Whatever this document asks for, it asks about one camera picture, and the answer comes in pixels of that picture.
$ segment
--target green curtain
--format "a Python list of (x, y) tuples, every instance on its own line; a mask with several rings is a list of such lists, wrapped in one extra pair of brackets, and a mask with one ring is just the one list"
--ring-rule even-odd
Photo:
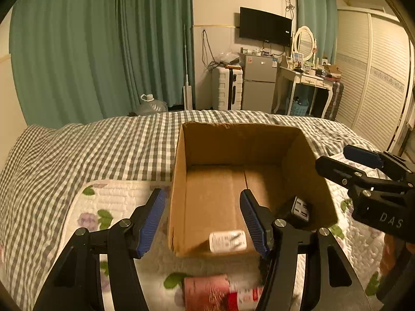
[(191, 15), (191, 0), (18, 0), (10, 52), (26, 122), (60, 128), (125, 116), (142, 93), (182, 103)]
[(337, 38), (336, 0), (297, 0), (298, 27), (308, 26), (317, 39), (317, 54), (334, 63)]
[(194, 85), (191, 0), (118, 0), (125, 75), (131, 106), (152, 93), (169, 106), (182, 104), (184, 30), (189, 81)]

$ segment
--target green leaf print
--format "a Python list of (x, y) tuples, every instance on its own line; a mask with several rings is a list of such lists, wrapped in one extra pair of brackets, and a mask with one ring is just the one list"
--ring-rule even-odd
[(164, 280), (164, 287), (166, 289), (174, 289), (177, 284), (182, 287), (182, 281), (185, 277), (189, 277), (190, 275), (185, 274), (184, 272), (173, 272)]
[(95, 191), (93, 190), (92, 185), (90, 185), (90, 186), (86, 187), (86, 188), (82, 191), (82, 194), (84, 194), (84, 195), (94, 195), (94, 194), (95, 194)]
[(342, 209), (342, 212), (344, 213), (346, 209), (350, 208), (351, 205), (351, 199), (343, 200), (340, 204), (340, 208)]
[(369, 280), (369, 283), (367, 284), (366, 289), (364, 290), (366, 296), (374, 296), (379, 288), (379, 273), (375, 271), (372, 275), (372, 277)]
[(113, 216), (109, 211), (106, 209), (100, 209), (98, 211), (99, 219), (98, 223), (100, 223), (100, 230), (108, 229), (113, 221)]
[(343, 230), (338, 225), (332, 225), (329, 229), (334, 236), (337, 236), (344, 240)]
[(104, 272), (105, 276), (108, 276), (108, 262), (107, 261), (102, 261), (100, 262), (100, 269)]

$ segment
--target gray checkered bedsheet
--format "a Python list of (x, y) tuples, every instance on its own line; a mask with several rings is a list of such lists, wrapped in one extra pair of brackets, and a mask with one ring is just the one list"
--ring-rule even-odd
[(23, 311), (33, 309), (82, 184), (97, 179), (169, 181), (179, 127), (186, 121), (296, 126), (317, 156), (332, 156), (347, 144), (373, 149), (340, 123), (251, 111), (119, 117), (59, 130), (32, 125), (17, 140), (0, 174), (3, 284)]

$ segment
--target table drawer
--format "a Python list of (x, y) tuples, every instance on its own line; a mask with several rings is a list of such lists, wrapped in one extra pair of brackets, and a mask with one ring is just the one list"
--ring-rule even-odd
[(317, 80), (315, 84), (316, 84), (316, 86), (318, 86), (318, 87), (324, 87), (324, 88), (327, 88), (327, 89), (329, 89), (329, 88), (330, 88), (330, 85), (331, 85), (331, 83), (330, 83), (330, 82), (327, 82), (327, 81), (321, 81), (321, 80)]
[(315, 85), (315, 82), (316, 80), (314, 78), (307, 77), (307, 76), (301, 76), (300, 83), (308, 84), (308, 85)]

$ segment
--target white mirror frame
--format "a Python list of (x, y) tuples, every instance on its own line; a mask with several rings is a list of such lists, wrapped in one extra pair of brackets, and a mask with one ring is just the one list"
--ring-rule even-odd
[(310, 55), (304, 56), (304, 61), (308, 61), (311, 58), (311, 56), (313, 55), (313, 49), (315, 47), (315, 41), (314, 41), (314, 35), (313, 35), (312, 31), (307, 26), (302, 26), (302, 27), (298, 28), (297, 32), (295, 33), (295, 36), (294, 36), (294, 39), (293, 39), (294, 51), (296, 53), (299, 53), (298, 47), (297, 47), (297, 40), (298, 40), (298, 37), (300, 36), (301, 32), (303, 32), (303, 31), (307, 32), (311, 37), (311, 52), (310, 52)]

